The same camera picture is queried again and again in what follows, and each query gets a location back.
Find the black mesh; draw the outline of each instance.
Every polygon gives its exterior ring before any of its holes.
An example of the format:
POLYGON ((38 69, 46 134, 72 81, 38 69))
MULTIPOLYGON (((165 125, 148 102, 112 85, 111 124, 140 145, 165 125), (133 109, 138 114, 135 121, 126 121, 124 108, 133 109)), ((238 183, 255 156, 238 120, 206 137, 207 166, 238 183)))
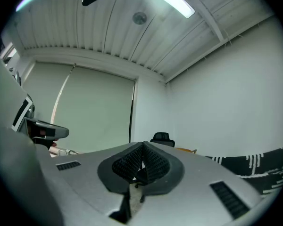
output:
POLYGON ((149 183, 162 178, 170 170, 169 161, 146 145, 143 146, 143 161, 149 183))
POLYGON ((139 146, 112 164, 114 173, 127 181, 133 180, 142 164, 142 146, 139 146))
POLYGON ((154 140, 170 140, 170 138, 169 138, 169 133, 166 133, 166 132, 157 132, 157 133, 155 133, 153 139, 154 139, 154 140))

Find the black grille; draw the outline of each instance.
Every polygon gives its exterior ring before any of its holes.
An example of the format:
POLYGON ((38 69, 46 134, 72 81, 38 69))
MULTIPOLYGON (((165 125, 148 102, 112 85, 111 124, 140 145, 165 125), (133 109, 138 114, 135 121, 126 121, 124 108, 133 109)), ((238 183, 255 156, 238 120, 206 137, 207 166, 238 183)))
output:
POLYGON ((169 161, 146 145, 143 146, 143 161, 149 183, 162 178, 170 170, 169 161))
POLYGON ((234 219, 249 211, 249 208, 224 182, 214 183, 210 186, 234 219))
POLYGON ((112 170, 120 177, 131 181, 142 164, 142 146, 139 146, 112 164, 112 170))
POLYGON ((80 166, 81 164, 78 161, 71 161, 63 164, 56 165, 59 171, 67 170, 70 168, 74 168, 80 166))

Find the ceiling beam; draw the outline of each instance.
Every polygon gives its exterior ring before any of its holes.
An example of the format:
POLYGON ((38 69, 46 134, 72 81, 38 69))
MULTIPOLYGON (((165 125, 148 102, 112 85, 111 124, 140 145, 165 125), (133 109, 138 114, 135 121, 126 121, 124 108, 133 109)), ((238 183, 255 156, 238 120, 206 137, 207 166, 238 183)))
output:
POLYGON ((219 41, 222 42, 225 40, 220 27, 218 26, 215 18, 210 13, 210 11, 206 8, 206 6, 200 0, 185 0, 187 1, 190 6, 198 12, 206 23, 209 25, 212 32, 219 38, 219 41))
POLYGON ((140 76, 165 83, 165 77, 141 65, 104 54, 81 48, 33 48, 25 50, 24 55, 33 57, 38 62, 78 65, 103 72, 137 79, 140 76))
POLYGON ((179 64, 177 67, 175 67, 173 70, 171 70, 169 73, 165 75, 166 77, 166 83, 168 83, 170 80, 175 78, 177 75, 181 74, 183 71, 188 69, 190 66, 219 48, 220 46, 224 45, 226 42, 229 40, 235 38, 238 36, 240 33, 243 33, 244 31, 248 30, 249 28, 255 26, 256 24, 268 19, 271 17, 273 13, 267 13, 264 14, 261 17, 256 17, 256 19, 252 19, 252 22, 244 26, 242 29, 236 31, 234 34, 232 34, 229 38, 225 39, 224 41, 219 42, 218 44, 212 46, 210 49, 205 47, 202 51, 198 51, 197 54, 193 53, 190 56, 188 56, 181 64, 179 64))

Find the gray surface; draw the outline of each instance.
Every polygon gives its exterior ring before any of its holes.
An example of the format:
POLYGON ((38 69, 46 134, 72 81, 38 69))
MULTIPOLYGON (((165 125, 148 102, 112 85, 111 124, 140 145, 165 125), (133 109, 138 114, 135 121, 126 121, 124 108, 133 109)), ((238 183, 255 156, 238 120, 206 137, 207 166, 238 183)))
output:
POLYGON ((140 202, 142 197, 142 188, 143 186, 139 186, 135 188, 136 183, 130 184, 130 209, 131 209, 131 216, 134 217, 137 212, 142 208, 143 203, 140 202))
MULTIPOLYGON (((117 226, 122 225, 119 222, 110 219, 105 214, 99 212, 92 207, 75 188, 72 188, 60 174, 54 162, 54 158, 50 157, 48 149, 43 145, 36 145, 37 155, 40 160, 42 172, 44 174, 47 185, 59 204, 63 214, 64 225, 66 226, 117 226)), ((56 157, 56 158, 71 158, 72 156, 56 157)))
POLYGON ((12 126, 26 95, 0 60, 0 126, 12 126))
POLYGON ((253 225, 261 216, 266 212, 266 210, 271 206, 279 192, 274 192, 268 195, 260 203, 258 203, 254 208, 252 208, 248 213, 242 215, 235 221, 226 224, 225 226, 245 226, 253 225))
MULTIPOLYGON (((220 226, 230 223, 232 222, 231 215, 209 187, 209 184, 218 181, 224 181, 250 208, 261 201, 255 189, 212 160, 165 145, 152 144, 179 158, 185 166, 185 175, 178 186, 170 193, 148 196, 142 205, 138 203, 140 194, 135 191, 131 199, 133 203, 131 207, 135 210, 133 212, 135 216, 129 221, 128 225, 144 226, 151 225, 153 222, 158 226, 176 225, 179 220, 182 225, 190 224, 191 220, 195 225, 202 226, 220 226)), ((49 180, 52 177, 59 177, 59 180, 63 179, 64 182, 67 182, 67 186, 84 202, 108 216, 111 212, 119 209, 123 197, 109 192, 104 187, 98 178, 97 167, 105 158, 128 148, 130 145, 133 144, 94 153, 50 159, 48 155, 45 165, 47 169, 45 170, 43 166, 42 169, 46 178, 49 178, 49 180), (57 171, 55 164, 73 160, 77 160, 82 165, 60 172, 57 171)))
POLYGON ((29 137, 8 128, 0 128, 0 178, 19 206, 40 225, 63 225, 60 207, 40 169, 35 145, 29 137))
POLYGON ((232 221, 231 215, 209 187, 224 181, 246 205, 253 208, 260 195, 248 183, 212 160, 176 148, 152 143, 179 158, 185 166, 185 175, 176 188, 167 195, 148 196, 144 205, 129 225, 215 225, 232 221))

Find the black and white striped fabric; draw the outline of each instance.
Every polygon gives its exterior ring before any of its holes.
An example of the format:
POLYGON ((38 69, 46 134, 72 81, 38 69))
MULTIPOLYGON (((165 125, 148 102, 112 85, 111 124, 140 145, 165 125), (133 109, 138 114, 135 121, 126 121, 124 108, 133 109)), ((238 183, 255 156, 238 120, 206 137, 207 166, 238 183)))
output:
POLYGON ((209 157, 250 183, 262 197, 283 186, 283 148, 243 157, 209 157))
POLYGON ((283 148, 256 155, 208 158, 237 175, 251 176, 280 170, 283 166, 283 148))

